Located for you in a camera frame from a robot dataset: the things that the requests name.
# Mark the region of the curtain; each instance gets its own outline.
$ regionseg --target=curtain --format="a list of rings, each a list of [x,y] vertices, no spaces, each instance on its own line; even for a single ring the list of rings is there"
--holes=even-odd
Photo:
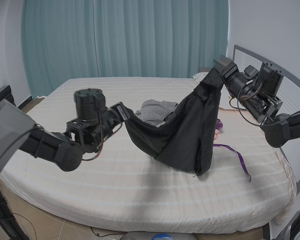
[[[32,97],[70,78],[99,76],[93,0],[24,0],[21,40]]]
[[[32,96],[70,78],[192,77],[226,55],[227,0],[24,0]]]

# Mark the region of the white bed sheet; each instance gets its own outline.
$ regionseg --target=white bed sheet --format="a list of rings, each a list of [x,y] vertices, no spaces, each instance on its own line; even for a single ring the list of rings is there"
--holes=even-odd
[[[63,132],[66,122],[76,117],[76,90],[100,88],[107,106],[122,101],[135,111],[148,99],[180,102],[195,86],[194,79],[71,79],[28,114],[48,131]],[[251,183],[237,155],[224,147],[214,147],[210,170],[195,177],[139,150],[125,127],[105,142],[96,160],[82,162],[73,172],[17,151],[1,179],[15,194],[45,211],[111,230],[232,233],[273,218],[282,223],[296,195],[289,164],[267,144],[263,132],[236,111],[220,110],[218,117],[224,128],[215,143],[242,154]]]

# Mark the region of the blue sticker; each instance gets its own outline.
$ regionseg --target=blue sticker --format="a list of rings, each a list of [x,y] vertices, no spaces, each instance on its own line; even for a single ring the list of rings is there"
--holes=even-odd
[[[151,240],[173,240],[173,238],[168,234],[160,233],[152,237]]]

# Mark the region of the white wall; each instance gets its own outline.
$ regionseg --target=white wall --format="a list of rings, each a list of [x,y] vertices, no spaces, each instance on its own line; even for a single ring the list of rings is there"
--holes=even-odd
[[[31,95],[21,47],[22,9],[23,0],[0,0],[0,87],[10,85],[17,106]]]
[[[229,0],[227,56],[235,44],[260,54],[300,78],[300,1]],[[283,226],[271,221],[271,237],[300,210],[300,194]]]

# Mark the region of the gray garment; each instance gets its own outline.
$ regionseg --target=gray garment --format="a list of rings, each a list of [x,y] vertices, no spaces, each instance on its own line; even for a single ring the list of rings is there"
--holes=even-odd
[[[156,101],[153,99],[143,102],[141,110],[137,110],[135,115],[152,126],[158,126],[165,122],[165,118],[170,115],[178,103],[167,101]]]

